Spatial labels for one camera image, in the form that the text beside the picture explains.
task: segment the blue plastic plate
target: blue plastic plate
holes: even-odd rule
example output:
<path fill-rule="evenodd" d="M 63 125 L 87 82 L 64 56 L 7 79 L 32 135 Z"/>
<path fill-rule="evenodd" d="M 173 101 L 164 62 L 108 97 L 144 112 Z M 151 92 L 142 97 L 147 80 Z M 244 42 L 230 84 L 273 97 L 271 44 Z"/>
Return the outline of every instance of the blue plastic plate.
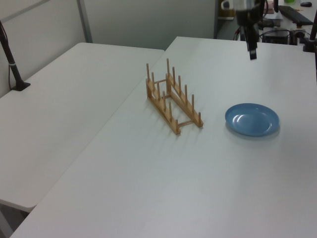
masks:
<path fill-rule="evenodd" d="M 237 104 L 229 108 L 224 117 L 231 129 L 243 135 L 264 136 L 279 128 L 278 115 L 259 104 Z"/>

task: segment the black keyboard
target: black keyboard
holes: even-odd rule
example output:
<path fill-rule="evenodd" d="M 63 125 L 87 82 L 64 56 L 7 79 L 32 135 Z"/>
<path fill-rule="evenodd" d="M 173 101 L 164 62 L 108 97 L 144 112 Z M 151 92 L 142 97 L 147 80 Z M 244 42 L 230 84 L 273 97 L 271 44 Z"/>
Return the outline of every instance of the black keyboard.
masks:
<path fill-rule="evenodd" d="M 278 6 L 278 10 L 282 13 L 282 15 L 296 23 L 297 26 L 313 24 L 309 19 L 290 6 Z"/>

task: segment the black stand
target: black stand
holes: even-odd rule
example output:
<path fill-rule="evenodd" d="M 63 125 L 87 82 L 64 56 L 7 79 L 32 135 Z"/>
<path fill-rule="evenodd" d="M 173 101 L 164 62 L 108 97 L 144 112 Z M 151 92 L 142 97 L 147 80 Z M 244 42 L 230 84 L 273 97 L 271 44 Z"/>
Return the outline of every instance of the black stand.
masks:
<path fill-rule="evenodd" d="M 316 33 L 317 33 L 317 11 L 315 14 L 315 19 L 312 27 L 311 36 L 305 39 L 305 45 L 303 46 L 304 52 L 315 52 L 315 45 L 317 45 L 316 42 Z"/>
<path fill-rule="evenodd" d="M 6 33 L 5 30 L 2 26 L 2 23 L 0 21 L 0 41 L 1 41 L 1 45 L 3 47 L 5 56 L 9 62 L 9 66 L 12 70 L 13 76 L 15 78 L 16 81 L 16 86 L 12 88 L 12 90 L 16 90 L 16 91 L 22 91 L 23 89 L 27 88 L 28 86 L 30 86 L 30 83 L 26 83 L 21 79 L 19 70 L 15 64 L 13 55 L 11 53 L 10 47 L 9 47 L 9 43 L 8 43 L 8 39 L 6 37 Z"/>

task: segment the gray wall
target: gray wall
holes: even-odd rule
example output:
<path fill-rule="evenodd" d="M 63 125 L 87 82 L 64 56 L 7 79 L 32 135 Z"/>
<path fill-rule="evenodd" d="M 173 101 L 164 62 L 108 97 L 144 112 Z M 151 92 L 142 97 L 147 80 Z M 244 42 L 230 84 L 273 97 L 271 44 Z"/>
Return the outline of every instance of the gray wall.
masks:
<path fill-rule="evenodd" d="M 85 42 L 76 0 L 50 0 L 3 24 L 23 80 L 79 42 Z M 9 91 L 0 47 L 0 97 Z"/>
<path fill-rule="evenodd" d="M 218 20 L 217 39 L 232 40 L 234 32 L 238 29 L 236 17 L 231 20 Z"/>
<path fill-rule="evenodd" d="M 166 50 L 176 36 L 213 38 L 215 0 L 81 0 L 92 41 Z"/>

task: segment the white tabletop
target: white tabletop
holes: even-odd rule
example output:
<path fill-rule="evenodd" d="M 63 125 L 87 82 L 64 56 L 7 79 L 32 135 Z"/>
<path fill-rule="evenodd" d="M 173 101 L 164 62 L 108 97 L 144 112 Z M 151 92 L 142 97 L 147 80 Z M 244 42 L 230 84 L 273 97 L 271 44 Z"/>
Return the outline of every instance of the white tabletop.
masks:
<path fill-rule="evenodd" d="M 12 238 L 317 236 L 314 54 L 259 43 L 250 61 L 245 42 L 176 38 L 157 80 L 166 58 L 204 127 L 176 136 L 141 81 Z M 224 114 L 245 102 L 275 110 L 279 131 L 231 131 Z"/>
<path fill-rule="evenodd" d="M 31 211 L 161 50 L 81 43 L 0 99 L 0 203 Z"/>

